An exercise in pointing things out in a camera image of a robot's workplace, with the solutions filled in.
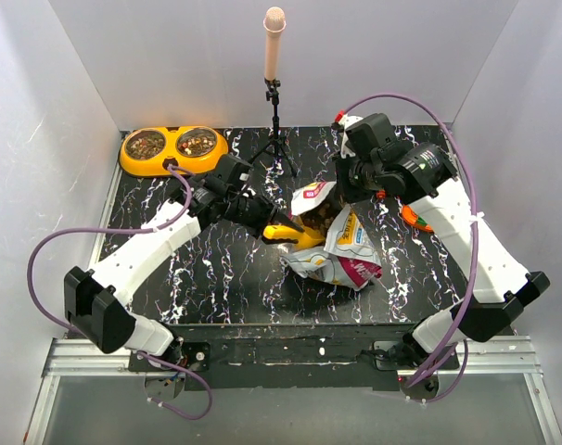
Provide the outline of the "yellow plastic food scoop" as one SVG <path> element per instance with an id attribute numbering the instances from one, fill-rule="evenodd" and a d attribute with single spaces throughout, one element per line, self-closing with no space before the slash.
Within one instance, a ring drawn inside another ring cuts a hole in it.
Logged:
<path id="1" fill-rule="evenodd" d="M 262 233 L 265 244 L 290 244 L 296 250 L 314 248 L 325 243 L 326 239 L 310 227 L 301 231 L 286 225 L 267 225 Z"/>

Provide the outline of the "white cartoon pet food bag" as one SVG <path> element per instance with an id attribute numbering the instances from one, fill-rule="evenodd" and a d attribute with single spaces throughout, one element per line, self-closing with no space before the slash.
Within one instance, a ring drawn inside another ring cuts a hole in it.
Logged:
<path id="1" fill-rule="evenodd" d="M 302 278 L 360 290 L 382 275 L 379 254 L 351 205 L 334 181 L 297 189 L 290 203 L 292 221 L 306 235 L 322 239 L 311 247 L 287 247 L 280 261 Z"/>

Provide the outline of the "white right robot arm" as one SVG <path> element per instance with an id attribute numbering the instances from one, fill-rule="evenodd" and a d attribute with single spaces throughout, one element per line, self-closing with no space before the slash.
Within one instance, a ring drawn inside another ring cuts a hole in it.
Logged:
<path id="1" fill-rule="evenodd" d="M 414 368 L 427 368 L 441 350 L 465 339 L 486 342 L 510 325 L 550 286 L 505 249 L 479 217 L 449 157 L 431 143 L 345 140 L 336 159 L 338 187 L 351 203 L 376 191 L 398 197 L 422 217 L 465 274 L 461 300 L 421 321 L 392 353 Z"/>

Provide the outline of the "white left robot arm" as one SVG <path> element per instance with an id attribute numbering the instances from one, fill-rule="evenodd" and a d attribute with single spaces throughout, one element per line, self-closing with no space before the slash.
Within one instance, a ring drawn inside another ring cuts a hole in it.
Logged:
<path id="1" fill-rule="evenodd" d="M 260 238 L 268 225 L 297 225 L 267 197 L 227 186 L 211 190 L 191 182 L 174 191 L 143 233 L 133 235 L 85 271 L 73 267 L 64 278 L 67 321 L 102 352 L 126 348 L 149 354 L 163 371 L 181 361 L 181 338 L 157 320 L 128 310 L 136 290 L 182 245 L 226 220 Z"/>

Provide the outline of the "yellow double pet bowl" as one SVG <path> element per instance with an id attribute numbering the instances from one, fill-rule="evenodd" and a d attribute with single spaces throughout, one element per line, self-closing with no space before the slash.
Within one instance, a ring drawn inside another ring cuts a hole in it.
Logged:
<path id="1" fill-rule="evenodd" d="M 149 127 L 124 137 L 119 163 L 134 177 L 168 176 L 170 165 L 204 173 L 213 170 L 228 150 L 224 137 L 210 127 Z"/>

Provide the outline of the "orange curved toy track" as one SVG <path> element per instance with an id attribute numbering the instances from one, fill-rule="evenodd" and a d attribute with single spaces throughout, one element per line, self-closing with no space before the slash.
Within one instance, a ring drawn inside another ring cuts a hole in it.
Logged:
<path id="1" fill-rule="evenodd" d="M 403 206 L 401 210 L 403 220 L 417 230 L 432 233 L 433 228 L 419 215 L 417 215 L 409 206 Z"/>

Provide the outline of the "black tripod stand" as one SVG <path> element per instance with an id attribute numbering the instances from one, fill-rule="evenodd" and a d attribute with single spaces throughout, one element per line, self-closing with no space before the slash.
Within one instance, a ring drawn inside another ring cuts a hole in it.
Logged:
<path id="1" fill-rule="evenodd" d="M 270 102 L 273 107 L 272 132 L 268 136 L 267 143 L 249 158 L 248 163 L 252 164 L 261 155 L 270 156 L 272 159 L 277 159 L 279 162 L 284 160 L 289 167 L 291 176 L 296 178 L 297 172 L 294 167 L 294 162 L 289 158 L 287 152 L 287 138 L 282 134 L 280 128 L 280 118 L 278 114 L 280 99 L 278 88 L 281 84 L 277 79 L 265 80 L 265 84 L 267 87 L 266 100 Z"/>

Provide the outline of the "pink microphone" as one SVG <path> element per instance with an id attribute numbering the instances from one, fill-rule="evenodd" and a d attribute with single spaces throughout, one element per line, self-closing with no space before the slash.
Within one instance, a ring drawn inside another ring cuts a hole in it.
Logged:
<path id="1" fill-rule="evenodd" d="M 287 25 L 284 10 L 278 6 L 270 7 L 263 19 L 265 29 L 264 79 L 272 82 L 276 79 L 280 52 L 280 38 Z"/>

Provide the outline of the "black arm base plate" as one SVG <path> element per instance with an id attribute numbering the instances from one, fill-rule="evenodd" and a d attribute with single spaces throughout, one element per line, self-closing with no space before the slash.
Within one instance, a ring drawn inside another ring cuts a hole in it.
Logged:
<path id="1" fill-rule="evenodd" d="M 182 363 L 213 389 L 371 388 L 397 391 L 402 362 L 374 361 L 411 323 L 173 324 Z"/>

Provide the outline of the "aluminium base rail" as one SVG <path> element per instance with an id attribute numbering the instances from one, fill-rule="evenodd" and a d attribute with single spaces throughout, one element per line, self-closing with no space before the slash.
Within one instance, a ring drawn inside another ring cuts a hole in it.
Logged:
<path id="1" fill-rule="evenodd" d="M 426 382 L 374 362 L 378 326 L 195 326 L 170 382 L 128 350 L 52 342 L 27 444 L 561 444 L 528 337 L 459 348 Z"/>

